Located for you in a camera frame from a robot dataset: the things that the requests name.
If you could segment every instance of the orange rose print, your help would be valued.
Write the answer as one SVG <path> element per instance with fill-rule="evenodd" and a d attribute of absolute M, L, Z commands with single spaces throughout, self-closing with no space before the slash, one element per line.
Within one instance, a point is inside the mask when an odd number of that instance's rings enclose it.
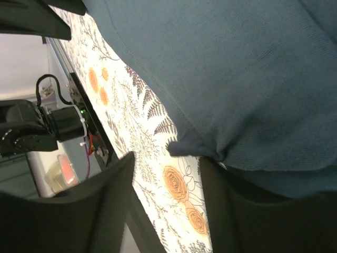
<path fill-rule="evenodd" d="M 98 92 L 98 81 L 97 81 L 96 73 L 92 67 L 89 68 L 88 75 L 89 75 L 89 82 L 91 84 L 91 88 L 93 89 L 95 93 L 97 93 Z"/>
<path fill-rule="evenodd" d="M 186 213 L 191 226 L 194 230 L 202 235 L 207 235 L 206 221 L 201 213 L 189 202 L 185 202 Z"/>
<path fill-rule="evenodd" d="M 102 103 L 107 106 L 109 100 L 107 98 L 107 94 L 106 94 L 106 91 L 105 89 L 102 87 L 100 88 L 100 97 L 101 97 L 101 100 L 102 100 Z"/>
<path fill-rule="evenodd" d="M 185 202 L 189 198 L 187 185 L 175 168 L 166 166 L 164 168 L 163 178 L 167 190 L 174 199 Z"/>
<path fill-rule="evenodd" d="M 102 77 L 104 78 L 104 80 L 108 80 L 109 79 L 109 73 L 107 71 L 106 68 L 102 68 Z"/>

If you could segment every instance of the floral fabric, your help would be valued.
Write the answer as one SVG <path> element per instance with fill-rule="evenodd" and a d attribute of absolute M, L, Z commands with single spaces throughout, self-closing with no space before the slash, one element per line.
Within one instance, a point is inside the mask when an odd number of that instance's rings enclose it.
<path fill-rule="evenodd" d="M 211 253 L 199 162 L 167 152 L 176 128 L 164 106 L 89 15 L 55 11 L 72 29 L 61 43 L 116 154 L 135 152 L 133 186 L 166 251 Z"/>

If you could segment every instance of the black cable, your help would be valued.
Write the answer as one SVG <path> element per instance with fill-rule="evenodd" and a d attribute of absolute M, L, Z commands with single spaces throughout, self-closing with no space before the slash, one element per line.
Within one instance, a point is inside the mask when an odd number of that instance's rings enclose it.
<path fill-rule="evenodd" d="M 60 100 L 62 101 L 62 103 L 66 104 L 66 105 L 72 105 L 72 102 L 68 102 L 64 99 L 64 97 L 62 97 L 61 95 L 61 87 L 60 87 L 60 82 L 58 81 L 58 79 L 56 78 L 55 75 L 51 75 L 51 74 L 45 74 L 43 76 L 41 76 L 37 82 L 36 82 L 36 99 L 37 99 L 37 107 L 40 107 L 41 106 L 41 95 L 40 95 L 40 91 L 39 91 L 39 85 L 40 83 L 48 78 L 48 77 L 51 77 L 55 80 L 56 82 L 56 86 L 57 86 L 57 94 L 58 94 L 58 97 L 60 98 Z"/>

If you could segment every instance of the white surface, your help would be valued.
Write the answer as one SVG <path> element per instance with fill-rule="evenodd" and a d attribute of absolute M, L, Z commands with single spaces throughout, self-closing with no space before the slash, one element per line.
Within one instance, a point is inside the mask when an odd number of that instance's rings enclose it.
<path fill-rule="evenodd" d="M 34 94 L 37 79 L 48 72 L 47 45 L 40 36 L 0 34 L 1 100 Z"/>
<path fill-rule="evenodd" d="M 44 180 L 44 177 L 49 168 L 57 161 L 57 156 L 65 154 L 62 145 L 60 143 L 57 143 L 57 145 L 58 150 L 53 152 L 29 152 L 27 154 L 37 187 L 39 188 L 42 197 L 50 197 L 53 195 L 53 191 Z"/>

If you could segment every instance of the gray pants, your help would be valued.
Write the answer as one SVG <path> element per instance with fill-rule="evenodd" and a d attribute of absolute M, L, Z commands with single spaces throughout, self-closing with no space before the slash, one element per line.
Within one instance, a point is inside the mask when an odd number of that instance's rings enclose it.
<path fill-rule="evenodd" d="M 337 190 L 335 0 L 83 0 L 165 105 L 171 155 L 273 192 Z"/>

